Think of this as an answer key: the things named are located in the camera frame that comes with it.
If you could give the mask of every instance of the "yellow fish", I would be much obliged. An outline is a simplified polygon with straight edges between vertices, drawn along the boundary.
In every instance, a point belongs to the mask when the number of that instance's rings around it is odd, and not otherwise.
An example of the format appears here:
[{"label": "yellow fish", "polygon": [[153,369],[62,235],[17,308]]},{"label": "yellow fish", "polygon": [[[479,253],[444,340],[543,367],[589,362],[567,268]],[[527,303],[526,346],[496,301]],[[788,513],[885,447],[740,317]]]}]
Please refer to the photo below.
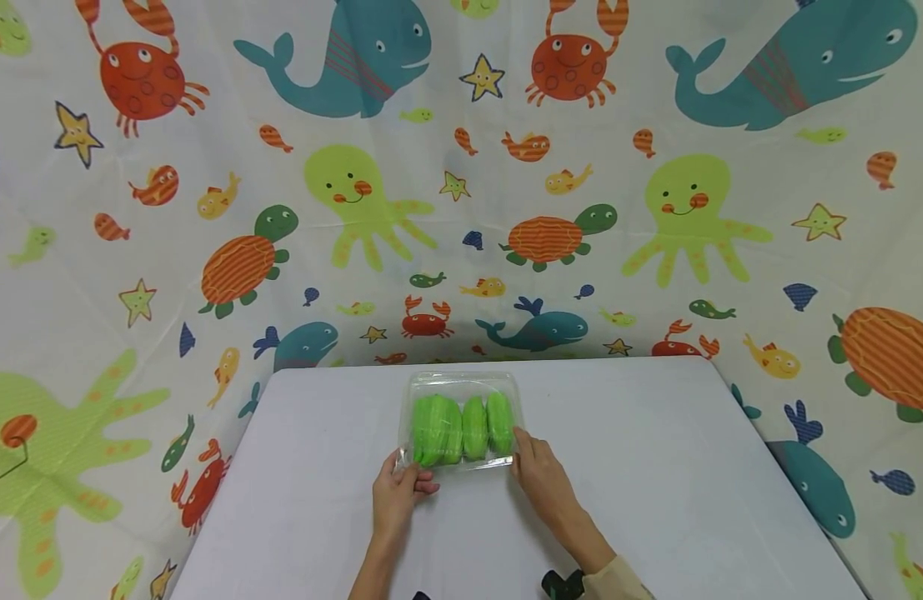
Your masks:
[{"label": "yellow fish", "polygon": [[581,188],[581,184],[585,182],[585,179],[587,179],[592,172],[591,163],[588,163],[588,166],[584,168],[581,175],[577,177],[571,174],[571,171],[568,169],[562,172],[552,172],[552,174],[544,180],[544,189],[548,190],[548,194],[562,196],[568,192],[573,192],[577,188]]},{"label": "yellow fish", "polygon": [[745,346],[751,352],[762,370],[779,379],[795,379],[798,372],[801,371],[801,361],[796,355],[791,354],[788,350],[777,347],[774,343],[769,343],[765,347],[757,347],[751,339],[751,335],[745,334]]},{"label": "yellow fish", "polygon": [[231,203],[238,197],[238,184],[241,178],[234,175],[234,171],[228,173],[228,189],[222,190],[220,187],[209,187],[208,191],[198,201],[198,215],[202,219],[213,221],[224,213],[228,212]]},{"label": "yellow fish", "polygon": [[462,294],[471,294],[472,296],[481,296],[482,298],[495,298],[504,296],[504,282],[497,277],[488,277],[479,279],[474,287],[461,287]]},{"label": "yellow fish", "polygon": [[223,393],[228,391],[228,385],[234,379],[234,374],[238,372],[238,362],[241,360],[241,352],[235,347],[229,347],[221,355],[221,361],[214,370],[214,378],[218,380],[218,392],[214,397],[208,400],[208,408],[214,408],[214,405],[221,399]]},{"label": "yellow fish", "polygon": [[605,317],[609,323],[615,324],[615,326],[618,326],[619,328],[630,328],[638,321],[634,315],[625,315],[621,311],[618,311],[615,314],[611,314],[602,308],[599,310],[599,314],[602,317]]}]

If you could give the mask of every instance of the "green octopus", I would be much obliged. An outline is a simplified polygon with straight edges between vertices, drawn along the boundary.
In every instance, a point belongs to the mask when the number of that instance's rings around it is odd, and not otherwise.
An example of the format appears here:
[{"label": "green octopus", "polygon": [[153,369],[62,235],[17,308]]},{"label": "green octopus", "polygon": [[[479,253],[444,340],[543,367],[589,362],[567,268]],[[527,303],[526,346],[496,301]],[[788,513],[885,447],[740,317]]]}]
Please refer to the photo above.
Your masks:
[{"label": "green octopus", "polygon": [[374,234],[399,257],[412,260],[411,251],[395,234],[396,225],[424,246],[438,246],[409,219],[409,215],[434,213],[434,207],[417,200],[388,202],[378,164],[360,147],[340,144],[322,147],[304,164],[304,181],[311,195],[344,221],[344,230],[331,253],[331,264],[339,269],[348,266],[352,246],[358,240],[367,264],[374,271],[383,269]]},{"label": "green octopus", "polygon": [[58,512],[69,506],[91,523],[105,523],[121,503],[80,481],[90,468],[142,456],[151,442],[109,440],[107,425],[163,403],[169,390],[119,397],[138,364],[127,350],[108,365],[74,408],[59,403],[30,377],[0,372],[0,517],[18,520],[18,570],[31,598],[45,598],[63,573],[56,539]]},{"label": "green octopus", "polygon": [[705,246],[712,244],[728,271],[739,282],[747,282],[750,277],[735,253],[732,238],[765,243],[771,241],[772,235],[747,222],[719,219],[729,188],[731,172],[727,163],[711,154],[690,154],[663,164],[645,189],[647,208],[655,217],[658,232],[625,261],[621,274],[631,277],[655,254],[665,253],[658,266],[658,287],[668,287],[678,252],[684,250],[695,277],[704,284],[711,276]]}]

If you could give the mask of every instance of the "green fish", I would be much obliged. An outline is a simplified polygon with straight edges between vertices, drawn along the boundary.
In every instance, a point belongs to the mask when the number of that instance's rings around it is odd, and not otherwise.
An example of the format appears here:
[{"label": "green fish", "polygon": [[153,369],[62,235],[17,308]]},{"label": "green fish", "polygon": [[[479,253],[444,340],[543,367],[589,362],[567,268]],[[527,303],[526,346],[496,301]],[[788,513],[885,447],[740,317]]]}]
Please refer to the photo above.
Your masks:
[{"label": "green fish", "polygon": [[412,123],[426,123],[431,119],[434,119],[434,113],[430,112],[427,108],[415,108],[412,112],[404,112],[402,110],[402,121],[410,121]]},{"label": "green fish", "polygon": [[184,450],[188,449],[188,440],[190,440],[192,433],[194,433],[194,415],[188,415],[188,429],[185,429],[183,434],[176,437],[174,442],[171,442],[171,447],[164,454],[162,473],[169,472],[181,460]]},{"label": "green fish", "polygon": [[824,127],[821,130],[815,132],[809,132],[808,130],[801,130],[796,133],[797,138],[804,138],[810,141],[813,144],[819,144],[820,146],[827,146],[828,144],[837,144],[842,139],[845,139],[845,135],[848,132],[843,130],[841,127]]},{"label": "green fish", "polygon": [[58,235],[50,227],[31,227],[28,230],[28,239],[24,242],[24,252],[8,254],[8,261],[14,269],[26,262],[35,262],[44,258],[47,248],[54,244]]},{"label": "green fish", "polygon": [[693,312],[695,315],[699,315],[704,318],[728,318],[735,317],[735,310],[729,308],[728,310],[721,312],[719,309],[715,308],[715,305],[708,301],[703,301],[703,299],[696,299],[688,305],[688,310]]},{"label": "green fish", "polygon": [[444,276],[444,271],[438,273],[437,277],[428,277],[427,274],[422,274],[419,272],[418,274],[413,274],[413,276],[411,276],[409,279],[409,282],[411,282],[411,285],[415,287],[425,288],[434,287],[435,285],[443,282],[445,279],[447,279],[447,277]]}]

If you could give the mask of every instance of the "orange turtle shell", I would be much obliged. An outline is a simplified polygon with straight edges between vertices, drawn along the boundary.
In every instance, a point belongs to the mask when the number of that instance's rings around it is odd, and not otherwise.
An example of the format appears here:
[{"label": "orange turtle shell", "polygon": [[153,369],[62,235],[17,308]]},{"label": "orange turtle shell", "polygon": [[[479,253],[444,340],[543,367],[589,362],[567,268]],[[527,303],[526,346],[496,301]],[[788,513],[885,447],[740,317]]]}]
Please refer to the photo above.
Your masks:
[{"label": "orange turtle shell", "polygon": [[508,234],[508,246],[533,262],[551,262],[574,252],[581,243],[581,227],[557,217],[535,217],[519,222]]},{"label": "orange turtle shell", "polygon": [[211,254],[204,265],[201,291],[208,302],[232,302],[255,289],[275,264],[275,247],[260,235],[242,235]]},{"label": "orange turtle shell", "polygon": [[923,410],[923,322],[890,308],[859,308],[841,329],[841,346],[874,391]]}]

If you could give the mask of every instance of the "cartoon whale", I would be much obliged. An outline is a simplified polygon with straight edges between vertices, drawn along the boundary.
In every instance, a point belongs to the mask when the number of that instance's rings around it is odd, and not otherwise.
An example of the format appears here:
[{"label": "cartoon whale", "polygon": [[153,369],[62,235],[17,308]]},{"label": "cartoon whale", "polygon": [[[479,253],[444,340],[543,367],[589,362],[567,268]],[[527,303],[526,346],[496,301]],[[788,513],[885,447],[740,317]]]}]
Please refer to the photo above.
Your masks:
[{"label": "cartoon whale", "polygon": [[798,441],[768,442],[767,447],[822,529],[836,538],[847,538],[855,531],[855,507],[848,497],[845,481],[808,447],[821,437],[824,428],[820,422],[808,421],[801,400],[795,403],[795,409],[786,404],[785,415],[794,426]]},{"label": "cartoon whale", "polygon": [[748,62],[728,87],[713,94],[695,80],[725,39],[695,59],[681,46],[665,50],[678,74],[675,103],[687,118],[713,127],[763,131],[822,102],[867,88],[915,39],[917,15],[908,0],[800,0],[800,10]]},{"label": "cartoon whale", "polygon": [[327,356],[338,342],[339,330],[326,322],[304,324],[284,336],[284,340],[278,339],[278,329],[268,327],[264,331],[264,337],[253,344],[257,348],[254,360],[258,360],[258,356],[263,354],[264,350],[277,348],[274,373],[282,368],[317,367],[321,359]]},{"label": "cartoon whale", "polygon": [[320,80],[302,87],[287,74],[294,38],[283,33],[273,54],[243,39],[234,48],[267,71],[292,107],[324,118],[372,118],[400,88],[428,70],[428,21],[411,0],[336,0]]},{"label": "cartoon whale", "polygon": [[544,301],[541,298],[535,299],[534,302],[529,302],[529,299],[524,296],[519,296],[518,299],[520,303],[515,304],[515,308],[529,311],[533,316],[518,333],[510,338],[498,335],[498,332],[504,329],[504,322],[490,324],[479,318],[474,320],[478,327],[487,331],[488,340],[505,348],[512,347],[539,353],[551,347],[562,346],[564,343],[580,342],[584,336],[588,335],[588,323],[582,317],[558,311],[543,315],[541,306]]}]

